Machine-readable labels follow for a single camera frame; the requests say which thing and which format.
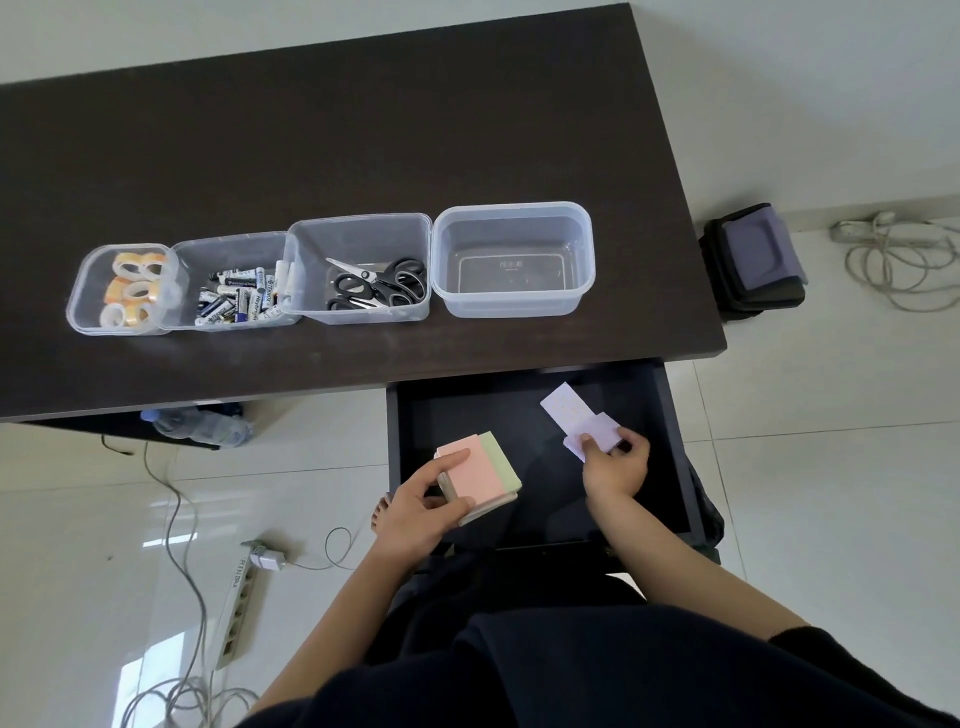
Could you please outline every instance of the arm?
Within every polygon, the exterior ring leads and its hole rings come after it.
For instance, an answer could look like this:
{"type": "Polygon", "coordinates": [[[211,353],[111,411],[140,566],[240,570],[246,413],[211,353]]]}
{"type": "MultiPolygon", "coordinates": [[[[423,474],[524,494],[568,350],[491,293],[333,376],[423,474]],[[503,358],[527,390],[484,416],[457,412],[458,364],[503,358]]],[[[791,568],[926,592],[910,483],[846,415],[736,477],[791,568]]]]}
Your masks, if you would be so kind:
{"type": "Polygon", "coordinates": [[[650,443],[619,428],[632,449],[607,455],[584,438],[587,506],[647,600],[716,619],[769,640],[806,622],[687,546],[634,500],[647,474],[650,443]]]}
{"type": "Polygon", "coordinates": [[[377,523],[370,551],[250,715],[286,700],[309,697],[341,670],[360,664],[409,571],[473,507],[473,498],[464,497],[431,508],[433,502],[424,501],[423,496],[437,475],[468,455],[469,450],[463,449],[432,460],[396,489],[377,523]]]}

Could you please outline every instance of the plastic water bottle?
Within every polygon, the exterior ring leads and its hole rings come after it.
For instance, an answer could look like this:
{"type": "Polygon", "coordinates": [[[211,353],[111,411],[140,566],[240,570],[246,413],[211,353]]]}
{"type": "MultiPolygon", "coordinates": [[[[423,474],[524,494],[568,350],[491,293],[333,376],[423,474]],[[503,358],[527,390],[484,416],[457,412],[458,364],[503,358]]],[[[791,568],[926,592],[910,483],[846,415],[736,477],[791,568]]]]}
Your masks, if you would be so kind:
{"type": "Polygon", "coordinates": [[[175,440],[190,438],[198,443],[236,448],[250,440],[253,425],[239,417],[228,417],[196,407],[145,409],[140,419],[153,423],[161,435],[175,440]]]}

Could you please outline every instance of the green sticky note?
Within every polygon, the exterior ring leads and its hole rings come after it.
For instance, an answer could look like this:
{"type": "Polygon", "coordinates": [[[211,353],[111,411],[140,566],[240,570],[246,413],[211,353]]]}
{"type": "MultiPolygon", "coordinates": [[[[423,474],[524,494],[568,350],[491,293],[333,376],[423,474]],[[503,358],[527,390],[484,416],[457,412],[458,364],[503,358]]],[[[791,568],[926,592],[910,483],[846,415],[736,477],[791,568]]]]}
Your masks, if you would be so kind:
{"type": "Polygon", "coordinates": [[[493,437],[493,433],[484,432],[480,435],[480,444],[483,445],[487,457],[489,457],[491,463],[493,463],[493,469],[496,470],[500,482],[503,483],[503,490],[506,493],[515,493],[518,491],[522,485],[520,478],[517,477],[503,450],[500,449],[500,444],[496,441],[496,438],[493,437]]]}

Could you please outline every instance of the person's right hand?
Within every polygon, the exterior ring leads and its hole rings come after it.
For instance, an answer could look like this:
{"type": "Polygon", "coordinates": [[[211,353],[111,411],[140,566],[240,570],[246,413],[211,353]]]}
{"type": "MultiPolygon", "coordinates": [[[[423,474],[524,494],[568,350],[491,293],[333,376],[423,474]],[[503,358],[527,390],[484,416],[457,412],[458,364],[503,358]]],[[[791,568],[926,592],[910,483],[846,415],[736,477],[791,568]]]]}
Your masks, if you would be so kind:
{"type": "Polygon", "coordinates": [[[590,497],[624,495],[633,497],[647,476],[650,441],[626,427],[617,434],[631,445],[630,452],[614,448],[607,455],[589,435],[580,439],[587,462],[584,463],[584,488],[590,497]]]}

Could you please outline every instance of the black drawer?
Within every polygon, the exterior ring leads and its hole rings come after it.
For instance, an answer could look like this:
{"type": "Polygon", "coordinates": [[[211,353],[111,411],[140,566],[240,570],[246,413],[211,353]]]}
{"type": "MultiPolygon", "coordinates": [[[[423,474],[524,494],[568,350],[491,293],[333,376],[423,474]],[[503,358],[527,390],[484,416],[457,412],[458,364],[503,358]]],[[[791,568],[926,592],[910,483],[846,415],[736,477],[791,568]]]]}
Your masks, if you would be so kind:
{"type": "Polygon", "coordinates": [[[456,529],[461,546],[530,546],[585,539],[596,531],[584,501],[582,465],[540,401],[569,382],[594,412],[650,440],[637,500],[692,546],[704,525],[666,371],[658,361],[406,381],[387,390],[394,490],[437,447],[490,430],[523,482],[519,498],[456,529]]]}

